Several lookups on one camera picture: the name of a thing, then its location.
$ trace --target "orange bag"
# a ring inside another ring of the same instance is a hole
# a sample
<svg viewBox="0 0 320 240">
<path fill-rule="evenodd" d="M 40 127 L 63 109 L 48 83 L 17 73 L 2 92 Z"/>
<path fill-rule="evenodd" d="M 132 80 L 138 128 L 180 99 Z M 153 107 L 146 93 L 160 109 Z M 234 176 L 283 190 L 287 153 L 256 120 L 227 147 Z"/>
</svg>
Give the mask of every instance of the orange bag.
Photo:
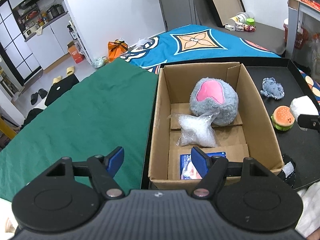
<svg viewBox="0 0 320 240">
<path fill-rule="evenodd" d="M 114 61 L 122 53 L 128 50 L 128 44 L 124 41 L 115 40 L 115 42 L 108 42 L 109 60 Z"/>
</svg>

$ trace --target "hamburger plush toy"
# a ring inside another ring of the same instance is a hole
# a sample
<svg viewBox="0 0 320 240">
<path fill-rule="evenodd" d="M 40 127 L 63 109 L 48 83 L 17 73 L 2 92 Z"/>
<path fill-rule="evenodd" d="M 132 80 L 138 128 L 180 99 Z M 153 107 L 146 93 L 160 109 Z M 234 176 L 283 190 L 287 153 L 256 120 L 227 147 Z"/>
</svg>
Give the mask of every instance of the hamburger plush toy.
<svg viewBox="0 0 320 240">
<path fill-rule="evenodd" d="M 280 131 L 289 130 L 294 124 L 294 117 L 290 113 L 290 108 L 287 106 L 279 106 L 271 116 L 273 127 Z"/>
</svg>

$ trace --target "black slipper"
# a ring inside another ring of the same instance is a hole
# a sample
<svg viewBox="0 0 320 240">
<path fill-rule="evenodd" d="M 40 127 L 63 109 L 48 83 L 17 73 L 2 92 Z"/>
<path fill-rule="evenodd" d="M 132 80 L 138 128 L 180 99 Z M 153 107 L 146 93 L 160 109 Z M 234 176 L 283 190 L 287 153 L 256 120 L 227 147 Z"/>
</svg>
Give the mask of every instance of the black slipper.
<svg viewBox="0 0 320 240">
<path fill-rule="evenodd" d="M 41 99 L 44 99 L 46 97 L 46 95 L 48 94 L 48 92 L 46 90 L 44 90 L 43 88 L 40 88 L 38 91 Z"/>
<path fill-rule="evenodd" d="M 31 95 L 31 104 L 34 105 L 38 101 L 38 92 Z"/>
</svg>

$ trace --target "fluffy gray ball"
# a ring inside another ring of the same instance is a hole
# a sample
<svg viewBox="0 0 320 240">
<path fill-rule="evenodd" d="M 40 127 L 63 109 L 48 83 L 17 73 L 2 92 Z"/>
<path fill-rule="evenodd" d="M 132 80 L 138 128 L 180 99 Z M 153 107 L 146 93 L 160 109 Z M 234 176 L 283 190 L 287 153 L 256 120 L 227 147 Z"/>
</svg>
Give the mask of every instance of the fluffy gray ball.
<svg viewBox="0 0 320 240">
<path fill-rule="evenodd" d="M 211 97 L 207 97 L 203 101 L 197 101 L 196 95 L 201 88 L 201 85 L 207 80 L 216 80 L 222 86 L 224 102 L 217 103 Z M 231 124 L 236 118 L 238 112 L 239 98 L 234 89 L 226 82 L 215 78 L 202 78 L 196 84 L 190 96 L 190 109 L 195 116 L 200 116 L 213 109 L 220 109 L 220 113 L 214 119 L 213 123 L 220 126 Z"/>
</svg>

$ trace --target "slipper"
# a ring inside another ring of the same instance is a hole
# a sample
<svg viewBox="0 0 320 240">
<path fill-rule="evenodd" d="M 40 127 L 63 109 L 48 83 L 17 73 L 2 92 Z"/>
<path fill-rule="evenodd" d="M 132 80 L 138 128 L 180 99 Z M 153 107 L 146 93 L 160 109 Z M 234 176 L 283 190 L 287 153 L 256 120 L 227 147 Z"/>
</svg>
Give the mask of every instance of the slipper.
<svg viewBox="0 0 320 240">
<path fill-rule="evenodd" d="M 31 104 L 34 105 L 38 101 L 38 92 L 31 95 Z"/>
<path fill-rule="evenodd" d="M 40 88 L 38 91 L 41 99 L 44 99 L 46 97 L 46 95 L 48 94 L 48 92 L 46 90 L 44 90 L 43 88 Z"/>
<path fill-rule="evenodd" d="M 53 82 L 52 82 L 52 85 L 58 83 L 61 79 L 62 79 L 62 76 L 58 76 L 58 77 L 54 78 Z"/>
<path fill-rule="evenodd" d="M 72 75 L 75 72 L 75 66 L 67 68 L 67 77 Z"/>
</svg>

